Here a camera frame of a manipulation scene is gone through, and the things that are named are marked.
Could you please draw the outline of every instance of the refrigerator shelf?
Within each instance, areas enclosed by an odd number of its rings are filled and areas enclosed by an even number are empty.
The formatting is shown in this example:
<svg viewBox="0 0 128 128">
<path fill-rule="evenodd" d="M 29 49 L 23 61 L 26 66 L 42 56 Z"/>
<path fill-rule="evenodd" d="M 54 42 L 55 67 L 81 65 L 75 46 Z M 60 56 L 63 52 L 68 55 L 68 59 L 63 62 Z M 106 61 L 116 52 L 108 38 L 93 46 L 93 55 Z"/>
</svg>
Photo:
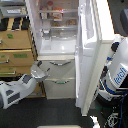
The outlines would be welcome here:
<svg viewBox="0 0 128 128">
<path fill-rule="evenodd" d="M 77 20 L 78 18 L 77 17 L 63 17 L 62 18 L 62 21 L 63 20 L 70 20 L 70 19 Z M 51 21 L 54 21 L 54 17 L 53 16 L 49 16 L 47 19 L 42 19 L 42 20 L 51 20 Z"/>
<path fill-rule="evenodd" d="M 78 12 L 78 9 L 65 9 L 65 10 L 39 10 L 39 13 L 72 13 Z"/>
<path fill-rule="evenodd" d="M 66 27 L 51 27 L 51 30 L 76 30 L 78 28 L 77 25 L 72 25 L 72 26 L 66 26 Z"/>
</svg>

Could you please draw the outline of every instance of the refrigerator drawer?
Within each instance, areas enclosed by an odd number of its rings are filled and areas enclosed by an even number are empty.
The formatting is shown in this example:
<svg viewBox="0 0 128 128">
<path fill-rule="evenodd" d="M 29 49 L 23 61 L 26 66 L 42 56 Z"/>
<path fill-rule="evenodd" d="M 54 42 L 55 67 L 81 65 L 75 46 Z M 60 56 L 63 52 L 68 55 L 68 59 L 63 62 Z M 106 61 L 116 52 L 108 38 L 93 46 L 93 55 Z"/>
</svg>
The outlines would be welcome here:
<svg viewBox="0 0 128 128">
<path fill-rule="evenodd" d="M 34 63 L 31 49 L 26 50 L 1 50 L 1 66 L 27 66 Z"/>
<path fill-rule="evenodd" d="M 41 69 L 46 71 L 50 68 L 49 77 L 51 78 L 75 78 L 74 60 L 49 60 L 42 61 Z"/>
<path fill-rule="evenodd" d="M 44 81 L 47 99 L 76 98 L 75 79 L 52 79 Z"/>
</svg>

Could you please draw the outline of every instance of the label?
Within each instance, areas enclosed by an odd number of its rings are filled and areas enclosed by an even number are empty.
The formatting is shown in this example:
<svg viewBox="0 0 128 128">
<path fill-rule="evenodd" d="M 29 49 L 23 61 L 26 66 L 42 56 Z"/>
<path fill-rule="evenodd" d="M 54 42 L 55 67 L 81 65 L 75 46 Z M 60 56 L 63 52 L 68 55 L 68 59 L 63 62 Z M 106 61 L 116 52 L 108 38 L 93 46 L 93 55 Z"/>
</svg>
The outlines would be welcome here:
<svg viewBox="0 0 128 128">
<path fill-rule="evenodd" d="M 6 58 L 6 56 L 5 55 L 1 55 L 1 58 Z"/>
<path fill-rule="evenodd" d="M 13 35 L 12 34 L 7 34 L 9 39 L 13 39 Z"/>
<path fill-rule="evenodd" d="M 7 13 L 9 13 L 9 14 L 20 14 L 20 9 L 7 10 Z"/>
<path fill-rule="evenodd" d="M 128 74 L 127 67 L 120 64 L 116 70 L 116 73 L 114 74 L 112 80 L 114 81 L 114 84 L 117 87 L 120 87 L 120 85 L 123 83 L 125 77 Z"/>
<path fill-rule="evenodd" d="M 27 54 L 13 54 L 14 58 L 28 58 Z"/>
</svg>

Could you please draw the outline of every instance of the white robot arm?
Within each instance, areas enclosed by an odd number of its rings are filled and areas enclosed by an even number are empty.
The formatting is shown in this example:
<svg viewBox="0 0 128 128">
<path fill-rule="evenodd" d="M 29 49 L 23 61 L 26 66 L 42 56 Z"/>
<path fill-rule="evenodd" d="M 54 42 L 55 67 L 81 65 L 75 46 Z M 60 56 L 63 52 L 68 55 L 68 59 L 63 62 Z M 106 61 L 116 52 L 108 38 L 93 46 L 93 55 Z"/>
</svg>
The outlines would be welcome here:
<svg viewBox="0 0 128 128">
<path fill-rule="evenodd" d="M 33 92 L 37 82 L 41 82 L 48 77 L 48 71 L 42 71 L 34 64 L 31 67 L 31 76 L 24 74 L 18 81 L 0 81 L 0 108 L 7 109 L 19 100 L 25 98 Z"/>
</svg>

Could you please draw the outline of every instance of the freezer drawer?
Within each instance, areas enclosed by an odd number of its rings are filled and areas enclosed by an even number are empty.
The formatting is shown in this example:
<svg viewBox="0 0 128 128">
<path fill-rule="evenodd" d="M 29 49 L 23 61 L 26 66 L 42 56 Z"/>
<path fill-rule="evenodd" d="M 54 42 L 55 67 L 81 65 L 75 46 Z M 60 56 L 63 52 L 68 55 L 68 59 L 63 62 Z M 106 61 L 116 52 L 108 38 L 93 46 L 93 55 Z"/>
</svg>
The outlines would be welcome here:
<svg viewBox="0 0 128 128">
<path fill-rule="evenodd" d="M 75 79 L 52 79 L 44 81 L 47 99 L 75 98 Z"/>
<path fill-rule="evenodd" d="M 31 48 L 28 31 L 0 32 L 0 49 L 26 49 Z"/>
<path fill-rule="evenodd" d="M 0 7 L 4 17 L 24 17 L 27 15 L 25 6 Z"/>
<path fill-rule="evenodd" d="M 27 66 L 34 63 L 31 49 L 27 50 L 1 50 L 1 66 Z"/>
<path fill-rule="evenodd" d="M 25 67 L 0 67 L 0 77 L 16 77 L 21 74 L 31 74 L 31 66 Z"/>
<path fill-rule="evenodd" d="M 48 60 L 42 61 L 41 69 L 50 68 L 49 77 L 51 78 L 75 78 L 74 60 Z"/>
</svg>

